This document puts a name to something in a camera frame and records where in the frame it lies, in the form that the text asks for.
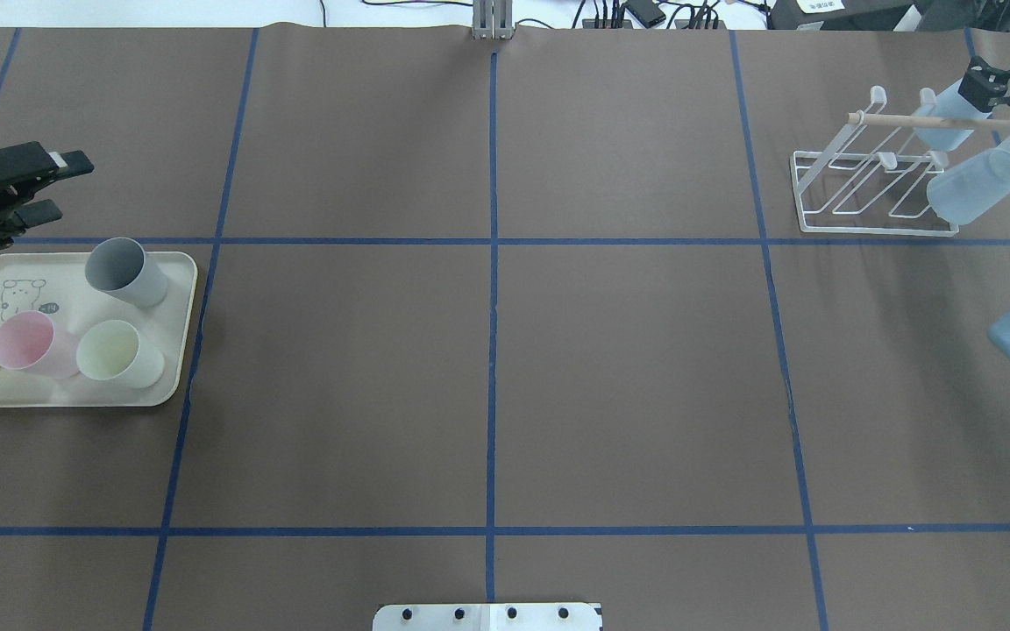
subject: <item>white tray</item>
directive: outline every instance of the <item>white tray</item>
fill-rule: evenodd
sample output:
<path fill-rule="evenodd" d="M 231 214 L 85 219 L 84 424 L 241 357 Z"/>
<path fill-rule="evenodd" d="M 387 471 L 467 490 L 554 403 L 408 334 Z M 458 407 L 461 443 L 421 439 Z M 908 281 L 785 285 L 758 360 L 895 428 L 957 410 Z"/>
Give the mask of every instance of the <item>white tray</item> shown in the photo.
<path fill-rule="evenodd" d="M 0 326 L 17 311 L 30 309 L 49 313 L 77 336 L 104 320 L 127 320 L 157 344 L 166 359 L 162 379 L 141 390 L 81 375 L 52 380 L 0 369 L 0 408 L 158 405 L 177 392 L 190 331 L 197 265 L 182 251 L 152 251 L 150 255 L 168 277 L 170 287 L 165 300 L 146 309 L 93 290 L 84 280 L 88 252 L 0 255 Z"/>

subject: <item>white mounting plate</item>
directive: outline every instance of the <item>white mounting plate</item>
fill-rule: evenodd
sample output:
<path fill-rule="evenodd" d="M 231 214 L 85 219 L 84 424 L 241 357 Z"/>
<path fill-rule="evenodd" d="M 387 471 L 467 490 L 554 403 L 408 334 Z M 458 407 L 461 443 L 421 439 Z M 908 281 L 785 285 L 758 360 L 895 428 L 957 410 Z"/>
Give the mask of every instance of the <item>white mounting plate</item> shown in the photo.
<path fill-rule="evenodd" d="M 794 188 L 794 207 L 797 208 L 797 221 L 798 226 L 801 227 L 802 232 L 833 232 L 840 233 L 841 235 L 902 235 L 902 236 L 953 236 L 956 235 L 958 227 L 956 223 L 949 223 L 948 228 L 944 229 L 931 229 L 931 228 L 915 228 L 915 221 L 919 221 L 923 226 L 929 226 L 930 223 L 937 224 L 938 218 L 933 214 L 932 210 L 926 212 L 922 216 L 921 220 L 911 220 L 911 219 L 899 219 L 898 223 L 902 223 L 903 227 L 881 227 L 881 226 L 821 226 L 821 224 L 814 223 L 817 216 L 824 215 L 824 213 L 814 213 L 809 209 L 805 208 L 805 201 L 801 199 L 801 192 L 798 191 L 798 182 L 801 180 L 805 169 L 808 169 L 808 165 L 798 165 L 798 159 L 802 161 L 816 160 L 820 156 L 820 151 L 794 151 L 793 155 L 790 156 L 790 183 L 793 184 Z M 878 160 L 873 159 L 868 154 L 838 154 L 837 160 L 839 161 L 866 161 L 866 160 Z M 920 156 L 895 156 L 897 160 L 897 168 L 905 169 L 911 164 L 920 163 Z M 810 185 L 809 190 L 813 190 L 813 185 Z M 882 211 L 883 218 L 887 218 L 887 212 Z"/>
<path fill-rule="evenodd" d="M 567 618 L 561 618 L 561 610 L 567 612 Z M 456 615 L 458 611 L 462 611 L 462 618 Z M 373 631 L 602 631 L 602 606 L 592 603 L 387 606 L 373 616 Z"/>
<path fill-rule="evenodd" d="M 49 313 L 77 336 L 104 320 L 125 320 L 154 341 L 166 359 L 162 379 L 141 390 L 81 375 L 52 380 L 0 369 L 0 408 L 145 407 L 164 403 L 177 392 L 197 265 L 184 251 L 152 251 L 150 255 L 170 288 L 161 303 L 146 309 L 93 290 L 84 280 L 88 252 L 0 255 L 0 326 L 17 311 L 30 309 Z"/>

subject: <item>cable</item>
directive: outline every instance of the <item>cable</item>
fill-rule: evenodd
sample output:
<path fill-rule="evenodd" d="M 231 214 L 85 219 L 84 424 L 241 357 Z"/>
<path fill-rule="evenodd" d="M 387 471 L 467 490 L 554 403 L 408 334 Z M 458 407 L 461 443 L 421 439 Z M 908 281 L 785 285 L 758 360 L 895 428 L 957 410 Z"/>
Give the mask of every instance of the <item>cable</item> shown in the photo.
<path fill-rule="evenodd" d="M 673 23 L 677 20 L 678 13 L 681 13 L 681 9 L 688 9 L 690 13 L 696 15 L 696 5 L 685 4 L 685 3 L 665 3 L 665 4 L 677 4 L 677 11 L 673 12 L 673 15 L 669 16 L 669 23 L 665 24 L 665 28 L 673 28 Z M 693 16 L 688 17 L 688 23 L 693 23 Z"/>
<path fill-rule="evenodd" d="M 378 3 L 376 0 L 362 0 L 369 7 L 393 7 L 397 4 L 456 4 L 460 7 L 473 7 L 473 3 L 460 3 L 458 0 L 386 0 Z"/>
<path fill-rule="evenodd" d="M 575 19 L 572 20 L 572 28 L 576 27 L 576 25 L 579 23 L 579 16 L 582 15 L 582 8 L 586 7 L 586 5 L 587 5 L 587 0 L 579 0 L 579 8 L 576 9 Z"/>
<path fill-rule="evenodd" d="M 702 25 L 704 30 L 712 30 L 712 16 L 714 16 L 714 20 L 717 22 L 716 27 L 718 28 L 719 13 L 717 13 L 714 8 L 716 8 L 716 5 L 720 2 L 721 0 L 716 0 L 710 5 L 708 5 L 708 3 L 704 3 L 701 10 L 696 12 L 696 25 L 694 26 L 693 23 L 688 23 L 685 28 L 700 28 Z"/>
<path fill-rule="evenodd" d="M 762 13 L 763 19 L 767 20 L 767 28 L 770 28 L 770 4 L 767 4 L 766 0 L 762 0 L 762 3 L 750 3 L 750 0 L 735 1 L 739 4 L 745 4 L 747 7 L 754 7 L 754 9 Z"/>
<path fill-rule="evenodd" d="M 554 25 L 537 20 L 536 17 L 524 17 L 522 20 L 516 20 L 516 25 L 521 25 L 522 23 L 538 23 L 544 28 L 556 28 Z"/>

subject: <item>plastic cup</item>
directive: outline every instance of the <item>plastic cup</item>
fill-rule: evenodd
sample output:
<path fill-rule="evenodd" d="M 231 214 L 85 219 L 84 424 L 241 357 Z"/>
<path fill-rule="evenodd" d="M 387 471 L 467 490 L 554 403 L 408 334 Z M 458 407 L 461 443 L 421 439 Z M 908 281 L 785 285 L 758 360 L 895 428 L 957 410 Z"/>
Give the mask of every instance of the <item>plastic cup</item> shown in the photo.
<path fill-rule="evenodd" d="M 166 367 L 162 351 L 124 320 L 100 322 L 77 347 L 81 375 L 127 388 L 148 388 Z"/>
<path fill-rule="evenodd" d="M 985 120 L 993 112 L 982 112 L 974 107 L 961 95 L 961 80 L 941 91 L 937 96 L 937 104 L 922 105 L 914 112 L 915 116 L 937 116 L 938 118 L 973 118 Z M 915 127 L 915 135 L 929 148 L 937 151 L 951 151 L 961 146 L 971 135 L 972 129 L 939 129 L 933 127 Z"/>
<path fill-rule="evenodd" d="M 141 244 L 127 236 L 108 239 L 92 250 L 84 265 L 92 288 L 145 308 L 166 298 L 166 276 Z"/>
<path fill-rule="evenodd" d="M 1010 152 L 981 151 L 926 185 L 926 199 L 941 219 L 965 226 L 1010 193 Z"/>
<path fill-rule="evenodd" d="M 40 311 L 23 311 L 0 327 L 0 366 L 63 380 L 77 374 L 76 335 Z"/>

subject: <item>white wire rack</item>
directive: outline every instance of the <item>white wire rack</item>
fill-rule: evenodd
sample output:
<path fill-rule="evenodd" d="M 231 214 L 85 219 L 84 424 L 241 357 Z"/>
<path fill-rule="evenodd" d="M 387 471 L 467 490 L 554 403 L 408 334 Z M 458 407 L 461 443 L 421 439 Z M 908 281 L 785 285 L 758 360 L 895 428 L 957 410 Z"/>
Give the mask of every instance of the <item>white wire rack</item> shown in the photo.
<path fill-rule="evenodd" d="M 953 236 L 949 223 L 929 207 L 926 185 L 945 171 L 945 151 L 930 149 L 914 134 L 918 127 L 997 129 L 1010 131 L 1007 120 L 928 118 L 937 103 L 933 90 L 919 91 L 913 116 L 886 116 L 887 92 L 871 89 L 868 106 L 848 115 L 822 151 L 794 151 L 790 161 L 794 205 L 803 232 L 856 235 Z M 869 124 L 891 128 L 873 147 L 861 150 Z M 921 151 L 908 151 L 911 146 Z M 1010 150 L 1010 136 L 1000 147 Z"/>

